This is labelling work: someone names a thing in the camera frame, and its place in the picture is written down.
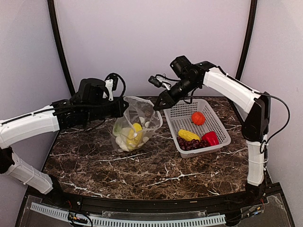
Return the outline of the clear polka dot zip bag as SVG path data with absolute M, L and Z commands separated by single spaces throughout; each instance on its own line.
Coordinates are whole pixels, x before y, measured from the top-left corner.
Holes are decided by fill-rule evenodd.
M 131 152 L 141 148 L 162 124 L 159 111 L 149 99 L 126 96 L 129 104 L 122 117 L 117 118 L 112 130 L 112 146 L 115 151 Z

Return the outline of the white cauliflower toy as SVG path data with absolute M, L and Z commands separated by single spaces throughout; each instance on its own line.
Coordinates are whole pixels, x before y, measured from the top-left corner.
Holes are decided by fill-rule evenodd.
M 131 151 L 126 143 L 128 135 L 130 132 L 129 127 L 122 127 L 120 124 L 115 124 L 113 128 L 113 135 L 115 137 L 115 142 L 122 151 Z

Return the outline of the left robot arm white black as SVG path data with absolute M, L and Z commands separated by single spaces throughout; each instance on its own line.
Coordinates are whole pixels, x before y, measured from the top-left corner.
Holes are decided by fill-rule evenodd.
M 60 191 L 55 179 L 24 162 L 12 150 L 12 145 L 48 132 L 66 130 L 75 126 L 86 127 L 93 121 L 123 116 L 129 104 L 124 92 L 113 96 L 118 81 L 126 86 L 123 78 L 109 74 L 105 80 L 82 79 L 78 91 L 70 98 L 56 101 L 39 110 L 0 122 L 0 172 L 29 185 L 56 206 L 63 206 L 67 196 Z

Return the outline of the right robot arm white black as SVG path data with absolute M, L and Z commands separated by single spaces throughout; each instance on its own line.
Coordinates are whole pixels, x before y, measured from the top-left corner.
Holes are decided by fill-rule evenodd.
M 220 66 L 208 61 L 193 64 L 183 55 L 172 61 L 170 67 L 178 77 L 175 85 L 166 85 L 166 77 L 160 74 L 148 79 L 154 86 L 165 89 L 159 94 L 154 110 L 172 108 L 189 92 L 206 86 L 230 99 L 247 114 L 241 124 L 241 132 L 248 146 L 249 171 L 241 200 L 246 205 L 259 201 L 266 187 L 265 171 L 267 146 L 271 140 L 268 132 L 273 96 L 248 87 L 229 76 Z

